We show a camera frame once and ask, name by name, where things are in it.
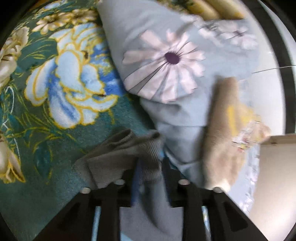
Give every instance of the black metal bracket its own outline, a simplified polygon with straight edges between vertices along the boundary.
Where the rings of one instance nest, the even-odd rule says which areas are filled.
[[[224,192],[197,188],[172,170],[168,159],[163,161],[163,175],[170,205],[184,207],[183,241],[206,241],[202,206],[208,209],[212,241],[267,241]],[[97,241],[120,241],[119,208],[131,206],[132,176],[128,170],[119,183],[77,194],[34,241],[91,240],[96,206],[101,206]]]

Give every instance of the white wall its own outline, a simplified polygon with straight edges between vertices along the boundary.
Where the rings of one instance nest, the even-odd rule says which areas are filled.
[[[296,222],[296,143],[261,146],[254,199],[250,219],[269,241],[283,241]]]

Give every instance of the metal screw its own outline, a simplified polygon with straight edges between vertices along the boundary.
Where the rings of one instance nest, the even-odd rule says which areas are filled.
[[[117,179],[115,182],[114,182],[115,185],[124,185],[125,184],[125,181],[122,180],[122,179]]]
[[[182,186],[185,186],[185,185],[189,185],[190,184],[190,181],[188,181],[187,179],[180,179],[178,181],[178,183]]]
[[[82,194],[89,194],[89,193],[91,192],[91,189],[85,187],[85,188],[82,188],[82,189],[80,190],[80,192],[81,192]]]
[[[221,189],[221,187],[214,187],[213,191],[215,193],[221,193],[221,192],[223,192],[223,190]]]

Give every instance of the light blue pillowcase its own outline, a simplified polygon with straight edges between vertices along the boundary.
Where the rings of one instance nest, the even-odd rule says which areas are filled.
[[[205,22],[151,0],[101,0],[97,8],[125,88],[142,97],[170,161],[202,186],[200,149],[215,83],[245,79],[257,64],[248,21]]]

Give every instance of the pink daisy print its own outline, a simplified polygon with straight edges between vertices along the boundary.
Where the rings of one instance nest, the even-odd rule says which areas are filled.
[[[151,49],[129,50],[124,53],[123,64],[133,64],[144,60],[152,60],[131,73],[124,80],[126,90],[130,90],[149,77],[148,82],[141,88],[138,95],[152,99],[157,90],[161,91],[161,102],[168,103],[177,99],[177,86],[180,83],[187,94],[192,94],[197,88],[192,75],[203,76],[204,67],[199,63],[205,59],[204,52],[188,41],[188,35],[180,38],[167,30],[167,42],[163,42],[155,33],[145,31],[140,39]]]

